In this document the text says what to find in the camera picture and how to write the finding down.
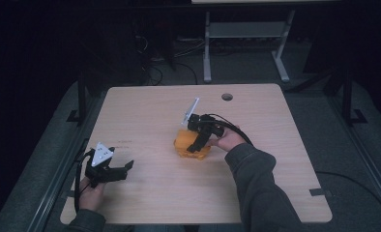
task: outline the hand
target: hand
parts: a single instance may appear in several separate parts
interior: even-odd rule
[[[84,177],[79,184],[79,209],[85,209],[96,212],[103,203],[103,190],[105,183],[99,183],[95,188],[91,188],[90,180]]]
[[[219,148],[222,148],[224,151],[229,152],[230,150],[232,150],[232,148],[236,147],[241,143],[246,143],[246,141],[242,138],[241,135],[239,135],[239,133],[229,128],[224,128],[223,136],[218,137],[218,139],[209,139],[206,143],[206,146],[217,146]]]

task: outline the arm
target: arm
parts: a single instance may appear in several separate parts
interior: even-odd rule
[[[276,159],[257,150],[236,132],[224,129],[208,146],[228,152],[225,157],[236,182],[241,220],[246,232],[302,231],[302,224],[284,191],[275,184]]]
[[[103,201],[104,183],[99,183],[95,188],[91,188],[89,179],[84,178],[80,184],[82,191],[79,198],[79,211],[64,232],[99,232],[103,231],[105,217],[97,213]]]

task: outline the person's left hand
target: person's left hand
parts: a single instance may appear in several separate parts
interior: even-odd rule
[[[103,203],[103,191],[105,183],[99,183],[95,188],[91,188],[90,180],[84,177],[79,184],[79,209],[85,209],[96,212]]]

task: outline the cable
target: cable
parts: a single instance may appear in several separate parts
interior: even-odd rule
[[[208,114],[208,115],[209,115],[209,116],[217,116],[218,118],[221,118],[224,122],[226,122],[226,123],[228,123],[228,124],[230,124],[230,125],[232,125],[232,126],[235,126],[235,125],[233,125],[231,122],[229,122],[227,119],[221,117],[221,116],[218,115],[218,114]]]
[[[325,174],[325,175],[332,175],[332,176],[338,176],[338,177],[341,177],[341,178],[344,178],[356,185],[358,185],[359,187],[363,188],[365,191],[367,191],[368,193],[370,193],[371,196],[374,197],[374,199],[380,204],[381,206],[381,200],[380,198],[378,198],[378,196],[372,192],[372,190],[368,189],[366,186],[364,186],[363,184],[361,184],[360,182],[348,177],[348,176],[345,176],[345,175],[342,175],[342,174],[339,174],[339,173],[335,173],[335,172],[327,172],[327,171],[315,171],[315,173],[318,173],[318,174]]]
[[[128,225],[127,228],[125,228],[122,232],[133,232],[135,229],[134,225]]]
[[[234,45],[229,44],[229,43],[225,42],[224,40],[220,40],[220,41],[217,41],[214,43],[212,42],[210,54],[212,56],[229,56],[229,55],[236,53],[234,50],[235,50]]]
[[[142,50],[143,50],[143,51],[146,50],[146,48],[148,48],[148,45],[149,45],[148,40],[146,40],[145,37],[141,37],[141,36],[135,36],[135,37],[136,37],[137,39],[142,39],[142,40],[145,41],[145,46],[142,48]]]
[[[152,78],[152,76],[151,76],[151,75],[149,74],[149,72],[148,72],[149,77],[150,77],[150,79],[151,79],[151,83],[152,83],[152,85],[157,86],[157,85],[161,84],[161,82],[162,82],[162,80],[163,80],[163,72],[162,72],[160,69],[155,68],[155,67],[153,67],[153,66],[150,66],[149,68],[156,70],[156,71],[157,71],[158,73],[160,73],[160,75],[161,75],[161,77],[160,77],[160,79],[157,81],[157,83],[154,84],[154,83],[152,82],[152,80],[154,80],[154,79]]]
[[[175,41],[177,41],[179,43],[183,43],[183,44],[197,44],[197,43],[203,42],[205,40],[202,38],[194,38],[194,39],[177,38]]]
[[[223,127],[227,127],[235,132],[237,132],[239,135],[242,136],[243,139],[245,139],[245,141],[252,145],[253,144],[251,143],[250,139],[248,138],[248,136],[243,133],[240,129],[238,129],[236,126],[233,126],[231,124],[228,124],[228,123],[225,123],[223,121],[218,121],[218,120],[213,120],[213,121],[200,121],[200,122],[197,122],[196,124],[215,124],[215,125],[219,125],[219,126],[223,126]]]
[[[82,192],[84,192],[90,185],[91,185],[91,183],[88,183],[88,185],[86,185],[86,186],[79,192],[79,194],[81,194]]]
[[[185,65],[185,64],[182,64],[182,63],[177,63],[177,62],[175,62],[174,64],[175,64],[175,65],[184,66],[184,67],[188,68],[188,69],[193,73],[193,76],[194,76],[194,84],[197,85],[197,75],[196,75],[196,72],[194,72],[193,68],[191,68],[191,67],[189,67],[189,66],[187,66],[187,65]]]
[[[78,211],[79,211],[79,197],[81,196],[81,193],[82,193],[82,191],[79,191],[79,182],[81,181],[82,163],[84,162],[85,158],[87,158],[88,156],[90,156],[90,153],[86,153],[82,157],[82,159],[79,161],[78,166],[76,167],[76,171],[75,171],[75,187],[73,190],[73,207],[75,208],[76,213],[78,213]]]
[[[67,171],[65,172],[65,173],[67,173],[67,176],[70,174],[71,170],[73,169],[73,165],[74,165],[75,163],[78,162],[78,160],[77,160],[78,157],[80,157],[80,155],[83,154],[83,152],[84,152],[84,150],[85,150],[85,147],[86,147],[86,144],[85,144],[85,143],[87,143],[87,142],[88,142],[88,138],[84,138],[84,139],[83,139],[83,143],[82,143],[82,145],[81,145],[79,151],[76,153],[76,155],[75,155],[74,158],[73,158],[73,163],[70,165],[70,167],[69,167],[69,168],[67,169]],[[62,181],[62,183],[61,183],[60,186],[63,186],[63,185],[65,184],[66,179],[67,179],[67,178],[64,178],[64,180]],[[55,194],[55,198],[58,198],[58,197],[59,197],[60,192],[61,192],[61,191],[58,191],[58,193]],[[49,213],[48,213],[48,217],[47,217],[47,218],[50,218],[51,215],[52,215],[52,211],[49,211]]]
[[[174,55],[174,57],[180,57],[180,56],[189,55],[189,54],[199,50],[201,48],[201,46],[204,45],[204,44],[205,44],[205,42],[202,42],[202,43],[198,44],[195,47],[191,47],[191,48],[188,48],[188,49],[186,49],[184,51],[178,52],[177,54]]]

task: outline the table leg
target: table leg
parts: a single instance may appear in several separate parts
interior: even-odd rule
[[[209,12],[206,13],[205,23],[205,53],[203,54],[203,80],[205,83],[211,83],[211,60],[209,58]]]
[[[286,45],[287,37],[289,35],[295,12],[295,10],[290,11],[286,23],[284,24],[283,31],[281,32],[281,41],[280,45],[278,46],[278,50],[272,51],[273,59],[275,60],[276,67],[278,68],[278,74],[280,75],[281,81],[283,82],[289,82],[290,79],[287,75],[286,69],[284,68],[283,62],[281,61],[281,54],[284,50],[284,46]]]

